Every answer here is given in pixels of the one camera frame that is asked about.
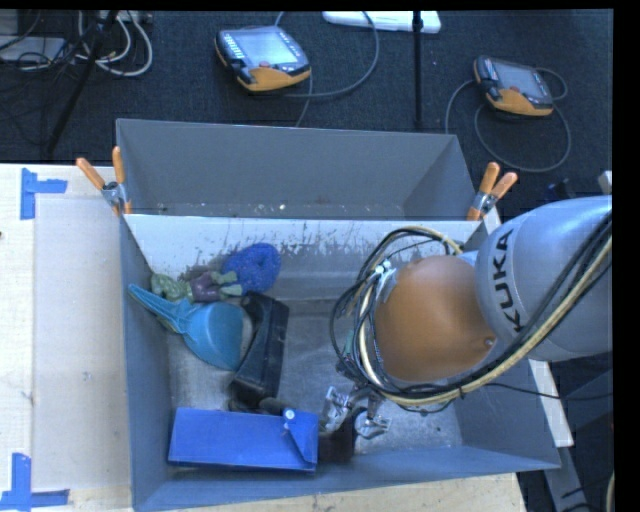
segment blue plastic block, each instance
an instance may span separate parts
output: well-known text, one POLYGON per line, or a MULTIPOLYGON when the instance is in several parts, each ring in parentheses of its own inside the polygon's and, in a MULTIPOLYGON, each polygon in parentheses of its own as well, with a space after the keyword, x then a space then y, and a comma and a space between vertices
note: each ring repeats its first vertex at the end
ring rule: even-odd
POLYGON ((315 471, 318 417, 295 409, 275 416, 179 407, 169 462, 315 471))

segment blue sponge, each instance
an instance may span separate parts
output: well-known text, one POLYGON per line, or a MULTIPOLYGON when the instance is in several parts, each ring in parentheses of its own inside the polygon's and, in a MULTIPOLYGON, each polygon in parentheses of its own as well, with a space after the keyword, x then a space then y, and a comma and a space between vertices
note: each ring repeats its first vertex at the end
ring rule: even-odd
POLYGON ((266 292, 280 273, 280 253, 271 244, 257 243, 229 256, 222 266, 222 273, 234 271, 242 294, 248 291, 266 292))

